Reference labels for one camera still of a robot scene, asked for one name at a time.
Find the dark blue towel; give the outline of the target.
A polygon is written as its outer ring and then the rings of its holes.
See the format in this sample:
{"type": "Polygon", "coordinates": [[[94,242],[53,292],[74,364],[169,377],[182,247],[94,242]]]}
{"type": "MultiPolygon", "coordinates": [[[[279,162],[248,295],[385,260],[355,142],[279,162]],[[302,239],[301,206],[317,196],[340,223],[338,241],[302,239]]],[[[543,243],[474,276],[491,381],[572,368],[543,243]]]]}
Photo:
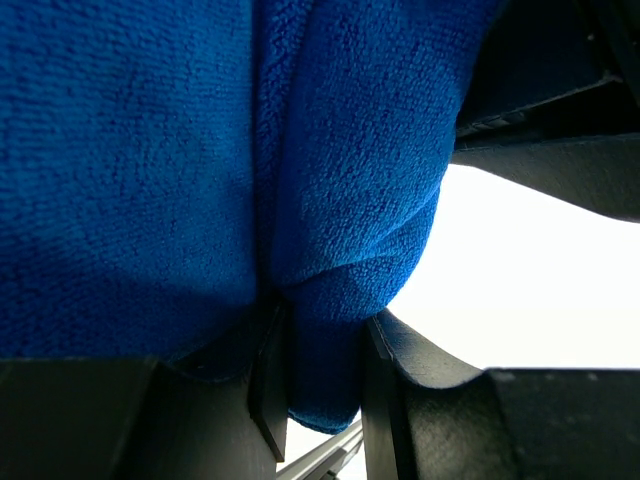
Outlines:
{"type": "Polygon", "coordinates": [[[292,306],[289,414],[344,430],[498,1],[5,1],[1,354],[178,361],[292,306]]]}

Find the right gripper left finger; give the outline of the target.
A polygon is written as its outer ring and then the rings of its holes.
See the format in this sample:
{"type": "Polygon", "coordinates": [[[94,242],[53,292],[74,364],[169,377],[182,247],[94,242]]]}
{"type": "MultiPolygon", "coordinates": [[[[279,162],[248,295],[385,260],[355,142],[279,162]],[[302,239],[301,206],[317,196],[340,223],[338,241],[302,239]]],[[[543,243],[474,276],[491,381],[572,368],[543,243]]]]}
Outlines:
{"type": "Polygon", "coordinates": [[[284,458],[287,307],[262,302],[203,349],[6,359],[5,479],[272,479],[284,458]]]}

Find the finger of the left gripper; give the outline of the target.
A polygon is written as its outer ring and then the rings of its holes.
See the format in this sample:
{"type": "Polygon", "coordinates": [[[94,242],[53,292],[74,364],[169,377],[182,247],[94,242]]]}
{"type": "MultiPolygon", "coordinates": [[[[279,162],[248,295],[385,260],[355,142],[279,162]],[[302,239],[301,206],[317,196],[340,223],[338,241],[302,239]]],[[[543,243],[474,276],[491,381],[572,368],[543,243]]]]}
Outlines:
{"type": "Polygon", "coordinates": [[[639,221],[639,135],[465,147],[452,162],[612,219],[639,221]]]}
{"type": "Polygon", "coordinates": [[[458,116],[457,147],[638,131],[638,2],[506,4],[458,116]]]}

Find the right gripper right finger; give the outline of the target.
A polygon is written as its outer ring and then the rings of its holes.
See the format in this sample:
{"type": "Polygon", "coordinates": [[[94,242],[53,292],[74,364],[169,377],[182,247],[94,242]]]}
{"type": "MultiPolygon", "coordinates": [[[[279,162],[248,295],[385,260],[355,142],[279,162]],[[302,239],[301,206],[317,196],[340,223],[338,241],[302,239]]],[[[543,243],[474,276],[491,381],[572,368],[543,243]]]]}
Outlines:
{"type": "Polygon", "coordinates": [[[635,479],[639,374],[479,369],[389,312],[364,335],[371,479],[635,479]]]}

